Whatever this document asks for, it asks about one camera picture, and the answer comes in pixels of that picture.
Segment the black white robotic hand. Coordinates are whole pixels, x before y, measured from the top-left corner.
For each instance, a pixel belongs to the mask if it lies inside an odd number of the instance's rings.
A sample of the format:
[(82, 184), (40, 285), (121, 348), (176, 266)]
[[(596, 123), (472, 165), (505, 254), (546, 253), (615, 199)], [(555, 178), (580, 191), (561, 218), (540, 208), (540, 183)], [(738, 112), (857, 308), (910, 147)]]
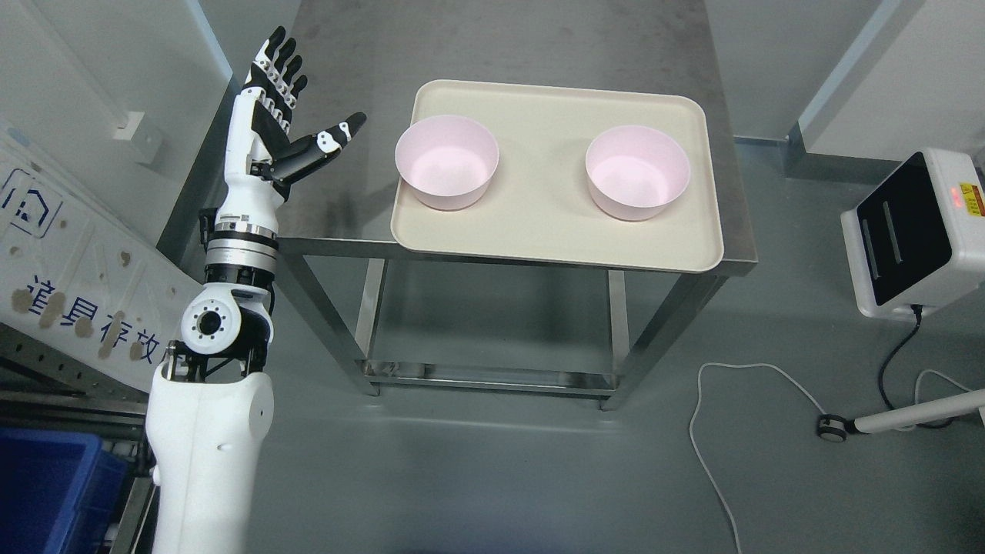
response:
[(252, 60), (242, 90), (233, 99), (224, 160), (226, 196), (215, 210), (215, 230), (264, 234), (279, 230), (278, 210), (292, 187), (320, 171), (365, 125), (367, 115), (355, 112), (339, 124), (292, 140), (293, 112), (307, 78), (296, 40), (277, 27)]

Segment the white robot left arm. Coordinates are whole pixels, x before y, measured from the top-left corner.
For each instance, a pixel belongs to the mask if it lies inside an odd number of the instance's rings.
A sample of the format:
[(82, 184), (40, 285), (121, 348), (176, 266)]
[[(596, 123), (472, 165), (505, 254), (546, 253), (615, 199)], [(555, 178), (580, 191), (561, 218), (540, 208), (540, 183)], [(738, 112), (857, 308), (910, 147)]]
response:
[(152, 374), (145, 419), (159, 489), (155, 553), (242, 553), (262, 442), (274, 414), (262, 371), (273, 323), (275, 231), (206, 232), (206, 283)]

